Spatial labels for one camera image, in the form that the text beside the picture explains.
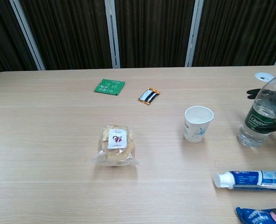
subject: plastic bag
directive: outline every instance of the plastic bag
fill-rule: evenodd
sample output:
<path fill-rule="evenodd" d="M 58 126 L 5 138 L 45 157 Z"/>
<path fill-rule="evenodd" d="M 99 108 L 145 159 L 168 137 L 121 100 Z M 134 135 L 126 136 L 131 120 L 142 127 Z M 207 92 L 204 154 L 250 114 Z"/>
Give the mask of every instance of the plastic bag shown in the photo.
<path fill-rule="evenodd" d="M 103 166 L 138 164 L 133 135 L 127 126 L 107 126 L 101 131 L 98 153 L 92 162 Z"/>
<path fill-rule="evenodd" d="M 243 224 L 276 224 L 276 209 L 241 209 L 237 207 L 236 213 Z"/>

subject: toothpaste tube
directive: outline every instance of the toothpaste tube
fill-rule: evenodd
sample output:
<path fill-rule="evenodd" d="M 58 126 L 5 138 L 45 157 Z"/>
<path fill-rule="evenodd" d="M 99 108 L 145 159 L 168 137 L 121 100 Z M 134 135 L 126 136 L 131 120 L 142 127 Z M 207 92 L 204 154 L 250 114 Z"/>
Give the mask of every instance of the toothpaste tube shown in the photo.
<path fill-rule="evenodd" d="M 276 224 L 276 209 L 241 209 L 237 207 L 236 214 L 243 224 Z"/>
<path fill-rule="evenodd" d="M 218 188 L 276 190 L 276 170 L 217 173 L 214 177 L 214 184 Z"/>

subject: water bottle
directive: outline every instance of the water bottle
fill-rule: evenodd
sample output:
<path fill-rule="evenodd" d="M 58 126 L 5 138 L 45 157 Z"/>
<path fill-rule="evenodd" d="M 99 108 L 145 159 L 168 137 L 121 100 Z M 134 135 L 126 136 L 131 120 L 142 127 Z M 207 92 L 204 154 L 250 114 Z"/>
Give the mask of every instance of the water bottle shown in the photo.
<path fill-rule="evenodd" d="M 269 133 L 257 131 L 256 127 L 276 122 L 276 77 L 270 80 L 257 94 L 254 103 L 238 133 L 238 140 L 247 147 L 259 147 Z"/>

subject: water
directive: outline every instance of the water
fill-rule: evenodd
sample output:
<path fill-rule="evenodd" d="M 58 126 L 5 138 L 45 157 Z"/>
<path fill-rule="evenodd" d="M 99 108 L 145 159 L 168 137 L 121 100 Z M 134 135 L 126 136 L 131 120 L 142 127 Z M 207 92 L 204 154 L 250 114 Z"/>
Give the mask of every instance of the water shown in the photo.
<path fill-rule="evenodd" d="M 253 108 L 259 114 L 276 119 L 276 104 L 273 104 L 267 97 L 255 100 Z M 247 147 L 259 147 L 264 143 L 269 134 L 261 134 L 248 128 L 245 122 L 242 124 L 237 136 L 241 144 Z"/>

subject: toothpaste cap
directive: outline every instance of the toothpaste cap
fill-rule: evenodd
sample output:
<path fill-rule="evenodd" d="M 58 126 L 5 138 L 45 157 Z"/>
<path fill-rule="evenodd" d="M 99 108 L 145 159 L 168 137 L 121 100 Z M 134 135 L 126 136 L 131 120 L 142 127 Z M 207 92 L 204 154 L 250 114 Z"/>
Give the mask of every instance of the toothpaste cap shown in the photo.
<path fill-rule="evenodd" d="M 214 184 L 218 188 L 229 188 L 232 189 L 234 186 L 234 177 L 231 173 L 226 172 L 224 174 L 216 173 L 214 176 Z"/>

